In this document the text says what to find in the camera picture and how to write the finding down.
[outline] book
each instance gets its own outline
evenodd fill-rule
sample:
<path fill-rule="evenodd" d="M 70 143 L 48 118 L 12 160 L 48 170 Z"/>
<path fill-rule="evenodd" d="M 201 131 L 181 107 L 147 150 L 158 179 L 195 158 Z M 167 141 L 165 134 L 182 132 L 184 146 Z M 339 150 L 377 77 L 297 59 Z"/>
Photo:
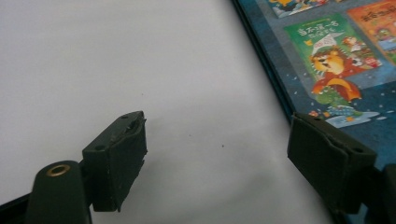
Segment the book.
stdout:
<path fill-rule="evenodd" d="M 352 8 L 377 1 L 329 1 L 323 7 L 314 7 L 309 12 L 282 19 L 267 1 L 233 2 L 262 62 L 263 74 L 273 85 L 289 121 L 294 112 L 323 118 L 374 150 L 377 153 L 375 167 L 379 170 L 386 164 L 396 162 L 396 66 L 348 15 Z M 343 33 L 328 38 L 334 47 L 314 49 L 316 43 L 325 42 L 320 41 L 322 37 L 305 40 L 292 33 L 304 24 L 323 19 L 336 20 L 343 27 L 341 30 L 345 30 L 340 32 L 339 27 L 334 27 L 334 32 L 329 32 Z M 339 51 L 333 54 L 342 53 L 346 58 L 359 56 L 359 63 L 367 66 L 350 76 L 331 81 L 325 78 L 325 73 L 317 73 L 318 69 L 312 67 L 312 61 L 309 61 L 313 53 L 326 49 L 337 49 Z M 357 52 L 359 49 L 368 50 L 368 54 Z M 357 215 L 347 215 L 346 219 L 351 224 L 362 224 L 365 216 L 366 210 L 362 206 Z"/>
<path fill-rule="evenodd" d="M 396 2 L 387 0 L 354 7 L 347 14 L 384 56 L 396 64 Z"/>
<path fill-rule="evenodd" d="M 313 7 L 320 7 L 328 0 L 266 0 L 279 18 L 291 16 Z"/>

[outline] blue book cover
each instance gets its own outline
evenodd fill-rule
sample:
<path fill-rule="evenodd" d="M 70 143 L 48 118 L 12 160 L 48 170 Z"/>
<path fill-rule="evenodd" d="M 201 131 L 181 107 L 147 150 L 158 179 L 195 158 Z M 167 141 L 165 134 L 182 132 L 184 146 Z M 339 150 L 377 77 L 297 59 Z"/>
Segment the blue book cover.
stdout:
<path fill-rule="evenodd" d="M 293 112 L 325 119 L 374 150 L 379 170 L 396 163 L 396 66 L 348 15 L 377 1 L 329 1 L 281 19 L 269 0 L 233 1 L 290 121 Z M 363 224 L 366 211 L 347 221 Z"/>

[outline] white surface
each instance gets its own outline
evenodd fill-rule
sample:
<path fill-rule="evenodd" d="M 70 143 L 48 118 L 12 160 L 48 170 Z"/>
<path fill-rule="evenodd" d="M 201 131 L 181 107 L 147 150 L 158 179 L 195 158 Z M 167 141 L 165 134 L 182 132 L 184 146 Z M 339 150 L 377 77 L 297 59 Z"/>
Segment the white surface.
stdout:
<path fill-rule="evenodd" d="M 331 223 L 227 0 L 0 1 L 0 203 L 143 110 L 148 155 L 93 223 Z"/>

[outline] picture on book cover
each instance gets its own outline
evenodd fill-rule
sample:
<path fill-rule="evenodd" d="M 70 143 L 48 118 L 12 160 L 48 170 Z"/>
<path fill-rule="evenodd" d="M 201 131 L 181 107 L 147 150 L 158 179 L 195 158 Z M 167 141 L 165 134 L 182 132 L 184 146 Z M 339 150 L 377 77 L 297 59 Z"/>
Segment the picture on book cover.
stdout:
<path fill-rule="evenodd" d="M 319 7 L 329 0 L 265 0 L 279 18 L 287 17 L 298 12 Z"/>
<path fill-rule="evenodd" d="M 360 84 L 352 77 L 382 63 L 344 17 L 337 13 L 284 29 L 308 71 L 310 95 L 327 108 L 312 111 L 311 115 L 336 127 L 358 124 L 378 115 L 355 109 L 353 101 L 363 99 Z"/>
<path fill-rule="evenodd" d="M 384 56 L 396 64 L 396 1 L 388 0 L 347 11 Z"/>

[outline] tabletop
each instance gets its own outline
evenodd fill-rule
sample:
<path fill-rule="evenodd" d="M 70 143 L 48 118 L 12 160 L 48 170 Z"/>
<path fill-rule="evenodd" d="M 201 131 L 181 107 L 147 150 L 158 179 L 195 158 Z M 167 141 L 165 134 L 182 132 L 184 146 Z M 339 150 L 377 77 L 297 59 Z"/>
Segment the tabletop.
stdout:
<path fill-rule="evenodd" d="M 148 154 L 93 223 L 331 223 L 228 0 L 0 1 L 0 204 L 143 110 Z"/>

